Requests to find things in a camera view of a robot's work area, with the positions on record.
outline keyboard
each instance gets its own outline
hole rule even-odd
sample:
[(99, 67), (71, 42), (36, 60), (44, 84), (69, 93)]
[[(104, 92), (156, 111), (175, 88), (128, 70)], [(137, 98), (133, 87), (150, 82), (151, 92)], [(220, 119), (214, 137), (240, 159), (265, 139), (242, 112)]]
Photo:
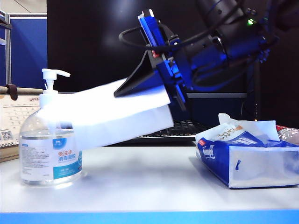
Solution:
[(195, 135), (207, 129), (208, 127), (191, 120), (174, 121), (174, 127), (133, 138), (123, 143), (167, 143), (195, 141)]

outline blue table edge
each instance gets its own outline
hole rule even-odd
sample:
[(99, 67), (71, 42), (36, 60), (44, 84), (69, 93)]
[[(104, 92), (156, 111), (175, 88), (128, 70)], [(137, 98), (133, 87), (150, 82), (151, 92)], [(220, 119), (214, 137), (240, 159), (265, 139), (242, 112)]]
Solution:
[(299, 210), (232, 211), (129, 211), (129, 212), (38, 212), (0, 213), (1, 224), (292, 224), (299, 223)]

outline green led light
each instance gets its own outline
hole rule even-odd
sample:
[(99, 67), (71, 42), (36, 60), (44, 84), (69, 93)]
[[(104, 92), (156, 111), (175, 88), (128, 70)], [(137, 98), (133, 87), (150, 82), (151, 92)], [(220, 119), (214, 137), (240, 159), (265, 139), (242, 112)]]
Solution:
[(251, 25), (253, 25), (253, 24), (255, 24), (256, 23), (256, 21), (254, 21), (253, 19), (248, 19), (247, 20), (247, 25), (248, 26), (251, 26)]
[(251, 25), (253, 25), (253, 21), (248, 20), (248, 21), (247, 21), (247, 24), (248, 24), (249, 26), (251, 26)]

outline white table surface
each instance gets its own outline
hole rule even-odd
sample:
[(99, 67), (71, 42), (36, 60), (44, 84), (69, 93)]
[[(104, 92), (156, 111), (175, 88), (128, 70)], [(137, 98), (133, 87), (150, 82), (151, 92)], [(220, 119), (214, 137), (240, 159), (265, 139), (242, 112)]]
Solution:
[(0, 164), (1, 212), (222, 211), (299, 209), (299, 187), (227, 188), (195, 147), (99, 147), (83, 152), (79, 179), (33, 187), (19, 160)]

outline blue partition panel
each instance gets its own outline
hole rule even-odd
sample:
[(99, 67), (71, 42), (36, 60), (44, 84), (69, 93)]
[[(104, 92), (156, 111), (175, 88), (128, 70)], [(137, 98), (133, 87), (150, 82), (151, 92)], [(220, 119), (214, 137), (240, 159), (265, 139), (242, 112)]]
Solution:
[(42, 68), (47, 68), (47, 20), (11, 18), (12, 84), (44, 88)]
[[(5, 39), (5, 29), (0, 29), (0, 38)], [(5, 45), (0, 45), (0, 86), (6, 85)]]

